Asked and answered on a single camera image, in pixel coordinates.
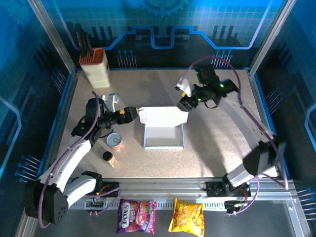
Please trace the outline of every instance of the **cable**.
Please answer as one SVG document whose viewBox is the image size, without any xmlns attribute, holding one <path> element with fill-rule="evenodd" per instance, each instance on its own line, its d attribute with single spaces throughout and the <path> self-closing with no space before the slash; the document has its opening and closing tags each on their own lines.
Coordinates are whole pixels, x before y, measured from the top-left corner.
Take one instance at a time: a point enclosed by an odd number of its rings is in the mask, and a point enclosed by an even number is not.
<svg viewBox="0 0 316 237">
<path fill-rule="evenodd" d="M 110 194 L 110 193 L 112 193 L 112 192 L 115 192 L 115 191 L 117 191 L 117 190 L 120 190 L 119 194 L 117 195 L 117 197 L 116 197 L 106 208 L 104 208 L 102 211 L 98 211 L 98 212 L 95 212 L 95 213 L 91 212 L 90 215 L 93 214 L 93 215 L 96 216 L 96 215 L 98 215 L 98 214 L 101 214 L 101 213 L 105 212 L 105 211 L 119 198 L 120 194 L 121 194 L 122 191 L 123 191 L 123 188 L 118 187 L 118 188 L 116 188 L 116 189 L 113 189 L 113 190 L 108 191 L 108 192 L 106 192 L 106 193 L 104 193 L 104 194 L 101 194 L 101 195 L 88 195 L 88 196 L 84 196 L 85 198 L 87 198 L 87 197 L 93 197 L 93 198 L 95 198 L 95 196 L 102 197 L 102 196 L 108 195 L 108 194 Z"/>
<path fill-rule="evenodd" d="M 242 190 L 242 189 L 239 189 L 239 191 L 241 191 L 241 192 L 243 193 L 243 196 L 244 196 L 244 198 L 245 198 L 245 200 L 244 200 L 242 203 L 246 202 L 246 201 L 247 201 L 247 194 L 246 194 L 245 191 Z"/>
<path fill-rule="evenodd" d="M 213 107 L 209 107 L 206 103 L 206 101 L 204 101 L 204 105 L 208 108 L 208 109 L 215 109 L 217 107 L 217 105 L 213 106 Z"/>
<path fill-rule="evenodd" d="M 100 192 L 102 192 L 105 188 L 109 188 L 110 185 L 106 185 L 106 186 L 103 186 L 103 188 L 100 190 Z"/>
<path fill-rule="evenodd" d="M 112 131 L 111 131 L 111 132 L 109 132 L 107 135 L 104 135 L 104 136 L 99 137 L 99 138 L 104 138 L 104 137 L 107 137 L 107 136 L 109 136 L 109 135 L 110 135 L 113 131 L 114 131 L 114 128 L 112 127 Z"/>
<path fill-rule="evenodd" d="M 251 202 L 242 210 L 240 211 L 237 211 L 235 214 L 228 214 L 229 216 L 232 216 L 232 215 L 237 215 L 237 214 L 240 214 L 242 212 L 244 212 L 245 210 L 247 210 L 256 200 L 257 196 L 258 196 L 258 193 L 259 193 L 259 189 L 260 189 L 260 184 L 259 184 L 259 180 L 258 179 L 255 179 L 257 181 L 257 192 L 256 192 L 256 195 L 253 197 L 253 199 L 251 200 Z"/>
<path fill-rule="evenodd" d="M 280 186 L 282 186 L 282 187 L 285 188 L 284 184 L 281 183 L 279 180 L 277 180 L 275 177 L 272 177 L 272 176 L 270 176 L 270 175 L 268 175 L 268 174 L 265 174 L 265 173 L 262 173 L 261 175 L 266 176 L 266 177 L 272 179 L 272 180 L 275 181 L 277 184 L 279 184 Z"/>
<path fill-rule="evenodd" d="M 93 91 L 92 94 L 95 96 L 96 98 L 96 107 L 98 108 L 99 107 L 99 100 L 98 100 L 98 96 L 97 94 Z M 39 219 L 39 226 L 42 228 L 42 229 L 45 229 L 47 228 L 50 223 L 44 225 L 43 224 L 43 220 L 42 220 L 42 206 L 43 206 L 43 200 L 44 200 L 44 193 L 45 193 L 45 190 L 47 188 L 47 185 L 49 183 L 49 181 L 52 179 L 57 167 L 59 166 L 59 164 L 64 161 L 65 158 L 67 158 L 67 154 L 69 153 L 69 151 L 72 151 L 81 141 L 83 141 L 86 136 L 93 130 L 94 126 L 96 125 L 97 123 L 97 120 L 98 120 L 98 117 L 99 117 L 99 110 L 95 110 L 95 118 L 94 118 L 94 121 L 93 121 L 93 124 L 91 125 L 91 127 L 89 128 L 89 130 L 80 138 L 78 139 L 75 143 L 73 143 L 70 147 L 68 147 L 68 149 L 61 155 L 61 157 L 58 159 L 58 161 L 56 162 L 56 164 L 54 165 L 54 167 L 52 168 L 51 170 L 51 173 L 49 174 L 44 186 L 43 186 L 43 189 L 41 191 L 41 194 L 40 194 L 40 197 L 39 197 L 39 210 L 38 210 L 38 219 Z"/>
<path fill-rule="evenodd" d="M 242 109 L 245 111 L 245 113 L 249 116 L 249 118 L 256 124 L 256 126 L 259 128 L 259 130 L 261 132 L 263 132 L 263 134 L 265 135 L 265 137 L 268 139 L 268 141 L 270 142 L 271 146 L 273 147 L 273 149 L 275 150 L 276 152 L 276 155 L 278 157 L 278 160 L 280 162 L 280 165 L 281 165 L 281 169 L 282 169 L 282 174 L 283 174 L 283 178 L 284 178 L 284 182 L 285 182 L 285 189 L 288 190 L 288 181 L 287 181 L 287 176 L 286 176 L 286 172 L 285 172 L 285 167 L 284 167 L 284 164 L 283 164 L 283 161 L 282 161 L 282 157 L 281 157 L 281 154 L 277 148 L 277 146 L 275 145 L 275 143 L 273 142 L 273 140 L 270 138 L 270 136 L 266 133 L 266 131 L 263 129 L 263 127 L 260 125 L 260 123 L 258 123 L 258 121 L 254 118 L 254 116 L 246 109 L 246 107 L 243 105 L 242 103 L 242 100 L 241 100 L 241 81 L 240 81 L 240 78 L 238 76 L 238 73 L 236 71 L 236 69 L 229 63 L 227 62 L 225 59 L 223 58 L 220 58 L 220 57 L 216 57 L 216 56 L 206 56 L 206 57 L 202 57 L 196 61 L 194 61 L 190 66 L 189 68 L 185 71 L 184 75 L 183 75 L 183 78 L 185 79 L 189 70 L 191 70 L 197 63 L 199 62 L 202 62 L 206 59 L 217 59 L 217 60 L 220 60 L 222 62 L 224 62 L 226 65 L 228 65 L 234 72 L 234 74 L 236 75 L 236 78 L 237 78 L 237 81 L 238 81 L 238 88 L 239 88 L 239 91 L 237 93 L 238 95 L 238 101 L 239 101 L 239 104 L 240 106 L 242 107 Z"/>
</svg>

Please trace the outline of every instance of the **snack bag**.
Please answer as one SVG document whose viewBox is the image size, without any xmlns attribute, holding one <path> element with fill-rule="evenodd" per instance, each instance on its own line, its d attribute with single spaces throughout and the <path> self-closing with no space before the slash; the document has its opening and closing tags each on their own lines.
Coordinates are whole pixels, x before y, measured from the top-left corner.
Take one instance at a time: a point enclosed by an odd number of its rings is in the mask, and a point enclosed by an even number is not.
<svg viewBox="0 0 316 237">
<path fill-rule="evenodd" d="M 155 233 L 156 201 L 121 199 L 118 207 L 117 233 Z"/>
<path fill-rule="evenodd" d="M 169 232 L 187 232 L 204 236 L 203 204 L 180 201 L 176 198 Z"/>
</svg>

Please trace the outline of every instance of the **purple candy bag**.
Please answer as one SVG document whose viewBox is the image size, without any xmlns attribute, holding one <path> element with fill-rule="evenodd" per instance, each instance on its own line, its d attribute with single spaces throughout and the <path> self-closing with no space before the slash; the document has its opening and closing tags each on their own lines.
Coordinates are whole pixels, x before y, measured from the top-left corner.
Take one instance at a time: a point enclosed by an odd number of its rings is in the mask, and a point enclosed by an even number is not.
<svg viewBox="0 0 316 237">
<path fill-rule="evenodd" d="M 117 233 L 155 233 L 156 201 L 121 199 L 118 207 Z"/>
</svg>

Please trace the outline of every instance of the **small jar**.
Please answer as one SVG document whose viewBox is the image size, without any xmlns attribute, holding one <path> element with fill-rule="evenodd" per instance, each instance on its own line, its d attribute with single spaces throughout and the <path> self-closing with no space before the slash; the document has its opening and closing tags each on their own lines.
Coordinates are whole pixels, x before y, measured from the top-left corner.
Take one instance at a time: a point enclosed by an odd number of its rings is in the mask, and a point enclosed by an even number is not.
<svg viewBox="0 0 316 237">
<path fill-rule="evenodd" d="M 116 163 L 118 162 L 115 156 L 111 152 L 104 152 L 102 157 L 103 157 L 103 160 L 109 163 L 112 167 L 114 167 Z"/>
</svg>

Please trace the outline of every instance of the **yellow chip bag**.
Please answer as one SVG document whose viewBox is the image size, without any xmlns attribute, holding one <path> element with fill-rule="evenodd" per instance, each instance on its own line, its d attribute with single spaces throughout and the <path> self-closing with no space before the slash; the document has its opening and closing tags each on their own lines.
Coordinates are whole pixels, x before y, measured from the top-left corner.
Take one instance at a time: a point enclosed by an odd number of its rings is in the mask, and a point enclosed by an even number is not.
<svg viewBox="0 0 316 237">
<path fill-rule="evenodd" d="M 169 232 L 184 231 L 203 237 L 204 230 L 203 204 L 185 202 L 176 198 Z"/>
</svg>

